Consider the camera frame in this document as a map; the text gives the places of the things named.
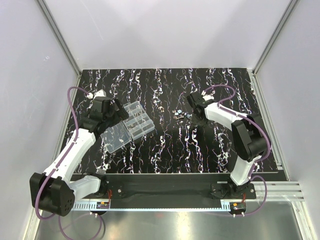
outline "clear plastic container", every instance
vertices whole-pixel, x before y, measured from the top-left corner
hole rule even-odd
[[[130,141],[137,140],[155,129],[154,122],[146,114],[139,101],[124,105],[129,118],[109,127],[101,138],[109,153],[114,153]]]

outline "floor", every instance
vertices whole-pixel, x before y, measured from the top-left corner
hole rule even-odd
[[[258,206],[248,202],[248,212]],[[256,214],[237,218],[222,212],[111,211],[102,219],[97,237],[101,240],[302,240],[290,202],[267,202]],[[71,212],[61,224],[67,236],[77,240],[92,238],[100,225],[98,219],[83,211]],[[57,216],[40,222],[35,239],[65,239]]]
[[[103,169],[107,173],[225,173],[232,171],[237,155],[231,132],[216,122],[199,127],[188,118],[175,120],[173,111],[192,114],[186,96],[215,84],[227,84],[236,96],[223,105],[236,111],[259,113],[252,83],[245,68],[95,69],[82,72],[79,86],[89,92],[104,89],[125,103],[139,101],[155,124],[155,130],[125,150],[109,154],[101,139],[85,154],[75,173]],[[230,96],[226,88],[215,90],[215,99]],[[77,92],[74,108],[80,119],[91,105]],[[70,116],[62,147],[75,128]],[[277,172],[273,155],[260,163],[258,172]]]

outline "marble tabletop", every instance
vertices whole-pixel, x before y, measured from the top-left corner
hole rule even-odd
[[[224,106],[242,113],[259,113],[254,89],[245,68],[94,69],[83,70],[79,87],[89,92],[104,89],[111,98],[125,103],[139,101],[153,120],[155,130],[125,149],[109,154],[101,138],[84,155],[75,173],[225,173],[234,167],[232,133],[216,122],[194,126],[185,117],[175,120],[173,111],[192,114],[186,99],[190,92],[216,84],[236,90]],[[215,89],[215,99],[231,95],[227,88]],[[73,104],[77,119],[91,101],[78,91]],[[70,116],[62,147],[75,124]],[[274,156],[259,164],[258,172],[277,172]]]

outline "gray floor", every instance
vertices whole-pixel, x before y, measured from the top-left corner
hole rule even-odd
[[[248,203],[250,210],[257,203]],[[69,225],[83,215],[73,211],[62,219]],[[260,212],[248,217],[226,217],[215,212],[107,212],[97,240],[301,240],[293,208],[288,202],[267,202]],[[99,220],[85,216],[65,232],[74,240],[88,240],[99,228]],[[41,221],[37,240],[64,240],[58,218]]]

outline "white panel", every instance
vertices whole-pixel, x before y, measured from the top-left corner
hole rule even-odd
[[[320,1],[300,1],[258,73],[292,180],[320,236]]]
[[[290,0],[46,0],[82,69],[253,68]]]
[[[34,0],[0,3],[0,235],[21,240],[29,178],[52,161],[76,76]]]

